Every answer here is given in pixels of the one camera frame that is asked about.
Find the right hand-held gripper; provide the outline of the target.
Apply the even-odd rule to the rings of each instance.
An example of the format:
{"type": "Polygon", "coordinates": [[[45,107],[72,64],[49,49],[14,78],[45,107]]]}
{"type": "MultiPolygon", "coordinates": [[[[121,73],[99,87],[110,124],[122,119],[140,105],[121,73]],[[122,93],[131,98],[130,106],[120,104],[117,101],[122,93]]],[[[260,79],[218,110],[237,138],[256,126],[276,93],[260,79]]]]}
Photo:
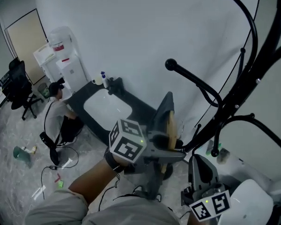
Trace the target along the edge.
{"type": "Polygon", "coordinates": [[[210,220],[230,210],[230,194],[223,183],[217,183],[216,167],[199,154],[192,155],[188,165],[188,182],[193,188],[199,188],[198,175],[202,183],[214,184],[206,190],[193,191],[187,187],[181,192],[181,205],[188,206],[198,221],[210,220]]]}

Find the wooden clothes hanger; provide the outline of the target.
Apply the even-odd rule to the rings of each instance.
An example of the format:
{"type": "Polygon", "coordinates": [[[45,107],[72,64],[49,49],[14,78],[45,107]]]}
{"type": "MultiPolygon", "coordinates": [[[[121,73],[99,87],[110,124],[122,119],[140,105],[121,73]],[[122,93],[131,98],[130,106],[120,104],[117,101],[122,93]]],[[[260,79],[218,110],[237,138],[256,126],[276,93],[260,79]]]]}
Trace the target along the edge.
{"type": "Polygon", "coordinates": [[[170,111],[169,113],[166,132],[169,138],[167,144],[167,150],[178,151],[175,150],[175,146],[177,142],[177,123],[174,117],[174,111],[170,111]]]}

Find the person's right forearm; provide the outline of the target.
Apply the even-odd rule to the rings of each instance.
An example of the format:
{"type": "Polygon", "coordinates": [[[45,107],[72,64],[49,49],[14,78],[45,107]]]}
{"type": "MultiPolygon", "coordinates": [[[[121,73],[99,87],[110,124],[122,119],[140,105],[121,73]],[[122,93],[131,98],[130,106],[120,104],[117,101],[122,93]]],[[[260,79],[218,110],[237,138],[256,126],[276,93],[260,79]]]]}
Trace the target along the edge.
{"type": "Polygon", "coordinates": [[[190,211],[187,225],[200,225],[200,222],[197,220],[192,211],[190,211]]]}

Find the person's left forearm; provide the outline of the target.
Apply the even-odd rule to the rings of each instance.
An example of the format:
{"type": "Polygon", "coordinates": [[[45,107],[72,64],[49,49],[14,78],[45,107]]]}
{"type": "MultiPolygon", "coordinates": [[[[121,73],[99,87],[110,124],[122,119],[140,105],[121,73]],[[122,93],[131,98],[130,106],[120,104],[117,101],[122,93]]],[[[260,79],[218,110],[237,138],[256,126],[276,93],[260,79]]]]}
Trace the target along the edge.
{"type": "Polygon", "coordinates": [[[74,180],[68,189],[82,195],[87,205],[90,205],[116,175],[115,169],[111,168],[106,159],[103,158],[94,167],[74,180]]]}

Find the grey stone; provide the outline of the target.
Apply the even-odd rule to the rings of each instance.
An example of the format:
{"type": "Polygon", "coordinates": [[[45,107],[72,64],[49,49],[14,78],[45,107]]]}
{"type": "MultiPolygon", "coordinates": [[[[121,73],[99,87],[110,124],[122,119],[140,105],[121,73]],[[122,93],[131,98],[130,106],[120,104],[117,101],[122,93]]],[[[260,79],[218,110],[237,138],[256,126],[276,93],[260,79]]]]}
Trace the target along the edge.
{"type": "Polygon", "coordinates": [[[219,155],[216,158],[216,161],[219,165],[226,164],[230,157],[230,152],[225,148],[222,148],[219,152],[219,155]]]}

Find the green bottle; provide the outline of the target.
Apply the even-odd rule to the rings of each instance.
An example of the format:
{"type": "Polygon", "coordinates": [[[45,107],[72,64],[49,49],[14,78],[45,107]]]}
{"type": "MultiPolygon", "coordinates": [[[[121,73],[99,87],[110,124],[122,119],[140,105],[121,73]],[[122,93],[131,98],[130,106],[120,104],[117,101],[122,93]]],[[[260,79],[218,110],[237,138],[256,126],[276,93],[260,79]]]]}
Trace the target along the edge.
{"type": "MultiPolygon", "coordinates": [[[[219,154],[220,152],[220,149],[221,149],[221,143],[218,144],[218,152],[217,152],[217,155],[219,154]]],[[[206,150],[206,156],[211,156],[211,152],[213,150],[213,147],[214,147],[214,142],[212,140],[209,140],[208,143],[207,143],[207,150],[206,150]]]]}

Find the white sink basin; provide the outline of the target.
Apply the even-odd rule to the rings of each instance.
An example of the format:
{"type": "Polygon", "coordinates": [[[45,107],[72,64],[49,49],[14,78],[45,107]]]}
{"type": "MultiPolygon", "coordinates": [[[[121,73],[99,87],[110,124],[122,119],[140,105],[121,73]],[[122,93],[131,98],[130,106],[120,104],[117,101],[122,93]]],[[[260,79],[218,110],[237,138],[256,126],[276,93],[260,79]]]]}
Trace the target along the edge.
{"type": "Polygon", "coordinates": [[[84,105],[84,110],[105,130],[112,130],[118,119],[127,119],[131,113],[130,105],[115,95],[109,95],[107,89],[100,89],[84,105]]]}

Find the black coat rack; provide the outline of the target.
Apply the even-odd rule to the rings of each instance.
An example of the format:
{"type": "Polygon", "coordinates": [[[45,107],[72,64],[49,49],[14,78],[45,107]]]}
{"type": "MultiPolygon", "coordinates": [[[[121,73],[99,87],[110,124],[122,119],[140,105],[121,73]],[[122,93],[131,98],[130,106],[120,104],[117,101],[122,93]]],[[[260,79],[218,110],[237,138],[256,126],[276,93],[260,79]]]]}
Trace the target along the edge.
{"type": "Polygon", "coordinates": [[[277,0],[276,13],[271,29],[259,51],[257,50],[258,34],[250,12],[241,0],[233,1],[241,8],[250,25],[252,49],[247,64],[240,61],[236,82],[225,98],[221,98],[219,93],[217,93],[211,86],[177,64],[174,59],[168,59],[165,62],[165,67],[169,71],[175,71],[189,81],[195,83],[206,101],[211,106],[217,108],[214,117],[202,130],[196,130],[193,139],[187,145],[183,145],[181,141],[177,140],[175,149],[184,153],[190,151],[195,152],[195,150],[207,142],[208,139],[214,138],[214,147],[211,155],[213,157],[218,156],[219,136],[222,128],[233,121],[239,120],[247,121],[257,126],[264,131],[266,135],[270,136],[281,148],[281,139],[263,123],[256,120],[252,114],[235,115],[236,111],[251,95],[269,68],[281,59],[281,46],[278,46],[281,37],[281,0],[277,0]]]}

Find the white cup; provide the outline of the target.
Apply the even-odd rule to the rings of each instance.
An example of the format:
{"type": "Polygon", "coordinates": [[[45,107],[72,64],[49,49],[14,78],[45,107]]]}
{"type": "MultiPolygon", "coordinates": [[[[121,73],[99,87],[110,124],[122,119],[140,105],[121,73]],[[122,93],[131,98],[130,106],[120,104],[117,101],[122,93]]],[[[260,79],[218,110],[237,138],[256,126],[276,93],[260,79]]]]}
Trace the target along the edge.
{"type": "Polygon", "coordinates": [[[91,81],[93,84],[97,85],[97,86],[100,86],[103,84],[103,80],[102,80],[102,76],[99,75],[99,76],[96,76],[94,79],[92,79],[91,81]]]}

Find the white water dispenser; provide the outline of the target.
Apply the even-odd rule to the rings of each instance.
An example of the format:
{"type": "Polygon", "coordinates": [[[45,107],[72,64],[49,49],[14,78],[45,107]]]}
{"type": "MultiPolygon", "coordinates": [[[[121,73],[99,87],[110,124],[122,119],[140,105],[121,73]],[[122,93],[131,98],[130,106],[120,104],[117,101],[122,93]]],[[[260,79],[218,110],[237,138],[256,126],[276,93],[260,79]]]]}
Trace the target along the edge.
{"type": "Polygon", "coordinates": [[[77,92],[88,83],[77,56],[74,55],[67,60],[58,60],[56,65],[71,93],[77,92]]]}

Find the red and green small item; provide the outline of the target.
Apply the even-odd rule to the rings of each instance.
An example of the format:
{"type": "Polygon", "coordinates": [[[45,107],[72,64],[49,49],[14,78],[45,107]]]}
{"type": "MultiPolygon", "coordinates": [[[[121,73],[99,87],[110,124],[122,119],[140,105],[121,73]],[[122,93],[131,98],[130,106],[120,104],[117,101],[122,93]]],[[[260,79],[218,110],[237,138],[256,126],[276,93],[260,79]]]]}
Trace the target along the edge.
{"type": "Polygon", "coordinates": [[[63,188],[63,180],[61,179],[61,176],[59,173],[57,173],[57,179],[54,181],[54,183],[57,185],[58,188],[63,188]]]}

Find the grey window blind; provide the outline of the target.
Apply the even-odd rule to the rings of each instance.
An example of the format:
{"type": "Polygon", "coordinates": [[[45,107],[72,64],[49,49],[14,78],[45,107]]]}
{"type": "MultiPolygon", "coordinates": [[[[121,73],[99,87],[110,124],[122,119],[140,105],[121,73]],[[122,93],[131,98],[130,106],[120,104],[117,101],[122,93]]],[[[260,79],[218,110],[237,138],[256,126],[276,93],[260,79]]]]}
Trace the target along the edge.
{"type": "MultiPolygon", "coordinates": [[[[271,28],[277,0],[260,0],[255,24],[259,46],[271,28]]],[[[281,59],[265,74],[260,84],[238,110],[238,115],[254,113],[281,139],[281,59]]],[[[281,180],[281,148],[256,126],[235,121],[221,131],[222,146],[272,181],[281,180]]]]}

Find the green waste bin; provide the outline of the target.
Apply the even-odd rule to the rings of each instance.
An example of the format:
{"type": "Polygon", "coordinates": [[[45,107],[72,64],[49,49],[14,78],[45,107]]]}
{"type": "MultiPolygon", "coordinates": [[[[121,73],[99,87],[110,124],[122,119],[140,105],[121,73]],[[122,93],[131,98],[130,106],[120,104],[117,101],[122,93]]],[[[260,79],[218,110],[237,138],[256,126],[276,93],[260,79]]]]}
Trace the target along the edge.
{"type": "Polygon", "coordinates": [[[38,88],[37,88],[38,92],[45,98],[49,98],[50,97],[50,92],[49,92],[49,88],[47,86],[46,83],[41,83],[38,88]]]}

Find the white flat strip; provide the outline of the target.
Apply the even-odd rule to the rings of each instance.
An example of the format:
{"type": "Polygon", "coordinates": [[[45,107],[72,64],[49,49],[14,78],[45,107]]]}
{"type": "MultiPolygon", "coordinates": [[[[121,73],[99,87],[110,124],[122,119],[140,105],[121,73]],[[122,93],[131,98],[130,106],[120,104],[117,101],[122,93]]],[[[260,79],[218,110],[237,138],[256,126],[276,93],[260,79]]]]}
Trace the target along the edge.
{"type": "Polygon", "coordinates": [[[41,194],[43,194],[44,190],[46,189],[45,185],[42,185],[41,187],[39,187],[31,196],[31,198],[33,198],[33,200],[35,201],[41,194]]]}

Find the green translucent bin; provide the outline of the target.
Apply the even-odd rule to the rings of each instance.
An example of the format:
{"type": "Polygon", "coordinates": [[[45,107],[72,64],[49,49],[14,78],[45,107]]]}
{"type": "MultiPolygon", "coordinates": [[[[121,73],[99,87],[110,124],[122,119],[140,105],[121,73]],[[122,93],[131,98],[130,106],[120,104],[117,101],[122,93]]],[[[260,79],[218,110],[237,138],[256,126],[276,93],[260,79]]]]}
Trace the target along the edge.
{"type": "Polygon", "coordinates": [[[26,147],[15,146],[13,156],[15,159],[23,161],[28,168],[32,167],[31,156],[26,147]]]}

